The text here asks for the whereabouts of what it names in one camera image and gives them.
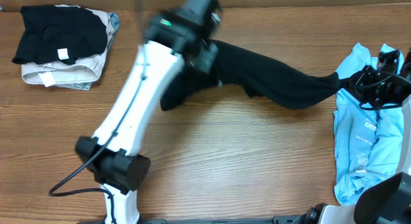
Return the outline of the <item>black t-shirt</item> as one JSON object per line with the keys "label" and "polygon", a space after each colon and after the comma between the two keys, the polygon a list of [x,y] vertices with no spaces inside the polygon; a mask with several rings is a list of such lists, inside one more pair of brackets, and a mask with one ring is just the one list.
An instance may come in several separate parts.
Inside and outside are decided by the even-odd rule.
{"label": "black t-shirt", "polygon": [[316,77],[276,59],[215,40],[218,54],[209,74],[186,67],[165,90],[161,110],[171,110],[203,89],[222,85],[242,86],[246,94],[266,96],[291,109],[303,109],[329,98],[340,89],[337,73]]}

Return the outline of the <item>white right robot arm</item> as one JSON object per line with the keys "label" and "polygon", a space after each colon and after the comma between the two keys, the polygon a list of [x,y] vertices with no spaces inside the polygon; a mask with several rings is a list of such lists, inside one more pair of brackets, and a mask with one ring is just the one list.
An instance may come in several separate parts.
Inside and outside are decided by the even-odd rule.
{"label": "white right robot arm", "polygon": [[401,108],[405,132],[394,176],[366,190],[356,205],[320,203],[291,223],[410,223],[410,57],[399,51],[380,53],[376,69],[364,67],[344,82],[344,88],[370,110]]}

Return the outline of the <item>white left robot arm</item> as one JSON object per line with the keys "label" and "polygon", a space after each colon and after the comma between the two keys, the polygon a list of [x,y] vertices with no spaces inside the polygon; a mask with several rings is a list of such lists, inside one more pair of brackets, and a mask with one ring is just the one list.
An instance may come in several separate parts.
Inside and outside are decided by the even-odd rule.
{"label": "white left robot arm", "polygon": [[183,70],[207,75],[218,49],[208,41],[220,23],[218,0],[186,0],[153,16],[116,102],[92,137],[75,151],[104,193],[103,223],[137,223],[137,190],[150,167],[139,154],[156,105]]}

